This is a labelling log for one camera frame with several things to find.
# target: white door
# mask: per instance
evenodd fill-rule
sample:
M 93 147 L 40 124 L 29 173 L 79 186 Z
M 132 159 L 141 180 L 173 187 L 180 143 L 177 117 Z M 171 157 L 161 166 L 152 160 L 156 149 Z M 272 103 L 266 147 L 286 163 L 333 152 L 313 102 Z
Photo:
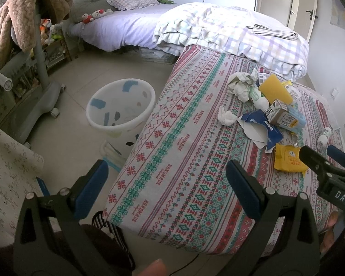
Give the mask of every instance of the white door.
M 290 9 L 290 14 L 289 14 L 288 27 L 292 30 L 294 30 L 298 8 L 299 8 L 299 0 L 291 0 L 291 9 Z
M 294 31 L 309 41 L 316 19 L 317 0 L 299 0 Z

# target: light purple bedsheet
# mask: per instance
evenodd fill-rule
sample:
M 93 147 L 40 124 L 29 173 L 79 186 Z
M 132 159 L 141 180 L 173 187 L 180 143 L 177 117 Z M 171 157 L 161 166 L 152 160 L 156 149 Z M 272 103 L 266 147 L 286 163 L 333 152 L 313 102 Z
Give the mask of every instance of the light purple bedsheet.
M 160 49 L 152 42 L 159 17 L 177 5 L 158 4 L 142 9 L 115 11 L 88 24 L 70 26 L 68 34 L 111 52 L 126 45 Z

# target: poster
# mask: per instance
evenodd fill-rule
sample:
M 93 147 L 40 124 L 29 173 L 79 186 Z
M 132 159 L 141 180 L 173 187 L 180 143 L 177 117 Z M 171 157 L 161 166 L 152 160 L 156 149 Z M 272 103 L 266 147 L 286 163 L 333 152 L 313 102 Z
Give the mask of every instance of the poster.
M 330 24 L 345 30 L 345 8 L 340 0 L 332 0 Z

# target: wastebasket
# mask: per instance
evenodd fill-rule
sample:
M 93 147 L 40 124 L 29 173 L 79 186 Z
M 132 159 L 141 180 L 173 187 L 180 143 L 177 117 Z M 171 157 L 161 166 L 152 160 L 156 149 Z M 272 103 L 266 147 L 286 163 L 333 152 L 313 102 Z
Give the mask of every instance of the wastebasket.
M 105 85 L 90 99 L 86 115 L 91 126 L 105 133 L 100 152 L 120 172 L 155 105 L 153 87 L 139 79 Z

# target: stuffed toy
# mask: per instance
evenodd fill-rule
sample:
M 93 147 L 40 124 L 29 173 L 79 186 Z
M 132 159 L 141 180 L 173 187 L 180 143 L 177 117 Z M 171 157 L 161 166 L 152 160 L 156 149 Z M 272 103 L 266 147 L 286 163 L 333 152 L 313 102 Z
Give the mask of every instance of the stuffed toy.
M 161 4 L 174 4 L 175 2 L 172 0 L 159 0 Z
M 47 45 L 52 44 L 55 40 L 58 39 L 62 39 L 63 37 L 61 35 L 57 35 L 56 33 L 59 32 L 59 30 L 61 30 L 61 28 L 63 27 L 63 23 L 59 23 L 56 25 L 52 25 L 50 27 L 50 34 L 49 34 L 49 38 L 45 40 L 45 43 Z
M 49 19 L 42 19 L 41 25 L 40 25 L 40 31 L 41 31 L 41 44 L 44 45 L 46 43 L 46 40 L 49 38 L 48 33 L 49 29 L 51 27 L 51 20 Z
M 92 14 L 83 14 L 82 15 L 82 22 L 85 23 L 85 24 L 88 24 L 89 22 L 92 22 L 94 21 L 95 19 L 99 19 L 105 15 L 109 15 L 112 13 L 112 10 L 111 9 L 107 9 L 106 11 L 103 10 L 103 9 L 100 9 L 100 10 L 96 10 L 94 13 Z

